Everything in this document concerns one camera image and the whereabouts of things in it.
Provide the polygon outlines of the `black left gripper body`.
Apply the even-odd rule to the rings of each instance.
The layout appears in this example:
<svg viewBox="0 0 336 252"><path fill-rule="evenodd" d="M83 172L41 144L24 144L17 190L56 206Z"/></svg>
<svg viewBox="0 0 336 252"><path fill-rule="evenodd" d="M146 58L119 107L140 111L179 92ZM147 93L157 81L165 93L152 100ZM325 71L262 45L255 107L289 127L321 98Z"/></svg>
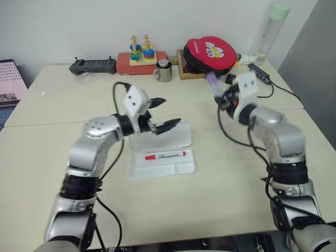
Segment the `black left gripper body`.
<svg viewBox="0 0 336 252"><path fill-rule="evenodd" d="M139 115L138 125L140 132L152 132L153 134L158 135L157 127L152 123L151 118L152 116L148 110L146 110L145 114Z"/></svg>

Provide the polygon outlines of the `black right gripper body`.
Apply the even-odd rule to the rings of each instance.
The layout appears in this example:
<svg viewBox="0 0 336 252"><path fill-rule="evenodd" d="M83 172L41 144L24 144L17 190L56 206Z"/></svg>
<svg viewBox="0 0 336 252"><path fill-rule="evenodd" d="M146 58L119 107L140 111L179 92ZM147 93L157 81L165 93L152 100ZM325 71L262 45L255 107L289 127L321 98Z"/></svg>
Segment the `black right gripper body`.
<svg viewBox="0 0 336 252"><path fill-rule="evenodd" d="M226 102L230 103L230 108L226 111L226 113L230 116L234 116L234 112L239 103L239 87L238 85L230 86L225 92Z"/></svg>

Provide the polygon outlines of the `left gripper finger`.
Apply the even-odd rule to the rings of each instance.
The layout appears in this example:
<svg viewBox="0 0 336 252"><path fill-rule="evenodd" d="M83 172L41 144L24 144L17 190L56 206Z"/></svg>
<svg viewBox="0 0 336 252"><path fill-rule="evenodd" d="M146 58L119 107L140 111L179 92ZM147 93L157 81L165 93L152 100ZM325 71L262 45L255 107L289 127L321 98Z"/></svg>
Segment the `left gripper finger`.
<svg viewBox="0 0 336 252"><path fill-rule="evenodd" d="M166 99L156 97L156 98L151 98L150 101L151 101L150 109L152 109L152 108L158 107L161 104L163 104L166 101Z"/></svg>
<svg viewBox="0 0 336 252"><path fill-rule="evenodd" d="M172 119L172 120L164 122L160 126L155 126L155 134L160 135L160 134L163 134L167 131L170 131L172 128L174 128L180 122L180 120L181 120L180 118Z"/></svg>

